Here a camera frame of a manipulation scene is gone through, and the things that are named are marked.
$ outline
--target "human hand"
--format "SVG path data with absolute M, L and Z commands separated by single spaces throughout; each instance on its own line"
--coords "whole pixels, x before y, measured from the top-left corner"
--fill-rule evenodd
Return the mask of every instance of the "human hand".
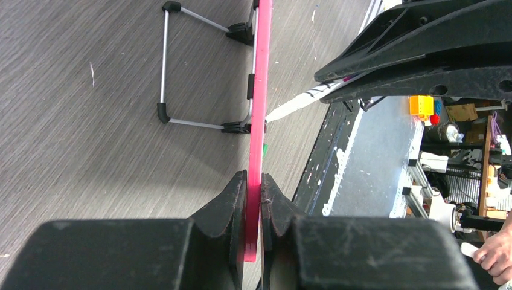
M 512 280 L 512 231 L 502 230 L 489 237 L 475 251 L 473 260 L 479 263 L 498 285 Z

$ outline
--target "black plastic bracket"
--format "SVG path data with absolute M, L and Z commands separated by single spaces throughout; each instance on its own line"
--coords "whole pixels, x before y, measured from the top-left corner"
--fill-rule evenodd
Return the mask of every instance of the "black plastic bracket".
M 408 1 L 379 14 L 317 82 L 365 74 L 333 103 L 380 95 L 512 100 L 509 0 Z
M 229 32 L 226 36 L 236 40 L 242 44 L 249 45 L 250 47 L 254 44 L 254 35 L 252 34 L 252 24 L 250 23 L 237 23 L 228 27 Z
M 462 228 L 474 228 L 482 231 L 499 231 L 503 227 L 502 219 L 494 219 L 486 216 L 475 216 L 472 214 L 464 214 L 461 217 Z
M 180 12 L 181 11 L 181 3 L 176 1 L 167 1 L 163 6 L 162 10 L 165 12 Z
M 221 130 L 222 133 L 232 133 L 232 134 L 250 134 L 251 133 L 251 124 L 245 124 L 245 126 L 241 126 L 241 122 L 230 122 L 224 123 L 221 126 L 224 129 Z M 265 133 L 267 132 L 267 124 L 265 124 Z
M 167 124 L 171 120 L 171 117 L 167 115 L 167 105 L 165 103 L 156 104 L 156 111 L 160 122 Z
M 0 289 L 241 290 L 246 198 L 242 171 L 186 219 L 44 223 Z M 479 289 L 460 246 L 438 222 L 307 216 L 268 174 L 260 213 L 262 289 Z
M 368 106 L 371 104 L 371 98 L 366 97 L 361 99 L 360 107 L 363 111 L 368 112 Z
M 344 101 L 343 105 L 345 105 L 345 108 L 349 110 L 351 113 L 355 111 L 354 103 L 353 101 Z

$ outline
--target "black rubber foot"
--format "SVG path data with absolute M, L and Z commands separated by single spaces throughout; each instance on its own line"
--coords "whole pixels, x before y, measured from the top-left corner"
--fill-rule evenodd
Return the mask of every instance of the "black rubber foot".
M 171 117 L 167 115 L 167 105 L 165 103 L 156 104 L 156 111 L 160 122 L 167 124 L 171 120 Z
M 233 24 L 228 29 L 229 32 L 226 33 L 226 36 L 229 38 L 249 46 L 254 44 L 254 35 L 250 23 Z
M 250 134 L 251 133 L 251 124 L 245 124 L 245 126 L 240 125 L 241 122 L 230 122 L 224 123 L 221 126 L 224 129 L 221 130 L 222 133 L 232 133 L 232 134 Z M 265 133 L 267 132 L 267 124 L 265 124 Z
M 181 11 L 181 3 L 176 1 L 167 1 L 162 6 L 163 11 L 171 12 L 180 12 Z

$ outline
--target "pink plastic bar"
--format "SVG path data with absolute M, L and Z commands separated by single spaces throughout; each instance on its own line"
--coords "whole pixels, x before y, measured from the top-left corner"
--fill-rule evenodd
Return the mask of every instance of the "pink plastic bar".
M 272 0 L 260 0 L 258 23 L 256 24 L 258 25 L 258 37 L 256 43 L 257 50 L 245 217 L 244 261 L 251 263 L 256 261 L 258 226 L 260 221 L 261 166 L 265 132 L 265 111 L 267 106 L 271 22 Z

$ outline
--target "yellow object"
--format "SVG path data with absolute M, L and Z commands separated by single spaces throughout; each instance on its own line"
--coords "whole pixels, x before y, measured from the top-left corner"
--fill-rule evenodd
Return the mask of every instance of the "yellow object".
M 427 121 L 434 114 L 434 98 L 429 95 L 410 96 L 409 112 L 422 121 Z

